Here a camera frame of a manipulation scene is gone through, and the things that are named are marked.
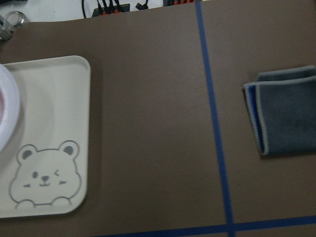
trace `bowl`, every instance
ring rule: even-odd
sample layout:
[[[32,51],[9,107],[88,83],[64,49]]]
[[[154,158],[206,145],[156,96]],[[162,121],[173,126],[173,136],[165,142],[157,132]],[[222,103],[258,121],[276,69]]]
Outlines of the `bowl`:
[[[0,64],[0,153],[8,143],[20,112],[20,94],[14,77]]]

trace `cartoon bear face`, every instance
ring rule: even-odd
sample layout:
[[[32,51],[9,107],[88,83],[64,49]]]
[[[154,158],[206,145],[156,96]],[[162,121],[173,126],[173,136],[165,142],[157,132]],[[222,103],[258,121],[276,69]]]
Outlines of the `cartoon bear face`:
[[[10,184],[10,196],[16,203],[31,201],[34,205],[52,204],[58,198],[70,200],[81,186],[75,162],[79,146],[63,142],[58,149],[38,151],[23,146],[17,160],[20,164]]]

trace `gray cloth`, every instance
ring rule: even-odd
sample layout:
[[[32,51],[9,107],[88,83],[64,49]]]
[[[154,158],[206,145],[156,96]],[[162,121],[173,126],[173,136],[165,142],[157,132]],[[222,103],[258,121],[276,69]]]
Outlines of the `gray cloth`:
[[[244,85],[263,155],[316,151],[316,67],[260,73]]]

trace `bear ear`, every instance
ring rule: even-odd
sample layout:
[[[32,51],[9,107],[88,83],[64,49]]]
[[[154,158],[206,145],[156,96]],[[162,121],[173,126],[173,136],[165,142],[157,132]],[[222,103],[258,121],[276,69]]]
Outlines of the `bear ear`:
[[[25,145],[23,146],[19,151],[17,155],[18,162],[22,164],[25,160],[30,158],[33,154],[35,154],[37,151],[36,147],[33,145]]]
[[[59,150],[67,153],[72,159],[75,159],[79,153],[79,145],[74,141],[65,141],[60,144]]]

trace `white tray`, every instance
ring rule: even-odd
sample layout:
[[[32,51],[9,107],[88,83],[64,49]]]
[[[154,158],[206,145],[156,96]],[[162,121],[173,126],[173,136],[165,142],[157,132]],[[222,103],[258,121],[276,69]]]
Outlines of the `white tray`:
[[[87,188],[90,65],[67,56],[4,66],[21,110],[0,154],[0,218],[70,212]]]

